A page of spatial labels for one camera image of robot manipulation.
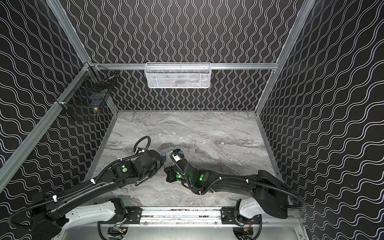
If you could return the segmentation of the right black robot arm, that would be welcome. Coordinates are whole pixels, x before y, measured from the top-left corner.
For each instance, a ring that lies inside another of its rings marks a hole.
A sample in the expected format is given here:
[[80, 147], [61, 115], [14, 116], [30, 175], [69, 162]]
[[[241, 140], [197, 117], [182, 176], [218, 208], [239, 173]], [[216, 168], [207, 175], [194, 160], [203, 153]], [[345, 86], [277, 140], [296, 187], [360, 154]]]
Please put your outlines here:
[[180, 182], [193, 194], [203, 196], [209, 192], [239, 194], [251, 199], [247, 204], [241, 200], [239, 214], [245, 219], [266, 213], [272, 217], [286, 219], [288, 210], [304, 210], [307, 203], [288, 190], [288, 187], [267, 171], [259, 170], [256, 175], [225, 175], [212, 170], [193, 167], [181, 150], [170, 153], [173, 162], [165, 168], [167, 182]]

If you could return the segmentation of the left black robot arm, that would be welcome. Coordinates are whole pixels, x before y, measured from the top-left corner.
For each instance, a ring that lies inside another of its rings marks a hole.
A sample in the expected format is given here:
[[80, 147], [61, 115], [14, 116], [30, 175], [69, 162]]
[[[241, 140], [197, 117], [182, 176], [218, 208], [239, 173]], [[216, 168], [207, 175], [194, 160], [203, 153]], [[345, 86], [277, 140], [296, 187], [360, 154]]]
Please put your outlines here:
[[151, 179], [164, 165], [164, 160], [149, 148], [150, 144], [151, 137], [144, 136], [135, 143], [134, 155], [109, 163], [96, 177], [61, 193], [36, 194], [30, 207], [8, 217], [8, 225], [31, 231], [34, 240], [56, 237], [69, 226], [71, 220], [67, 214], [75, 208], [100, 195]]

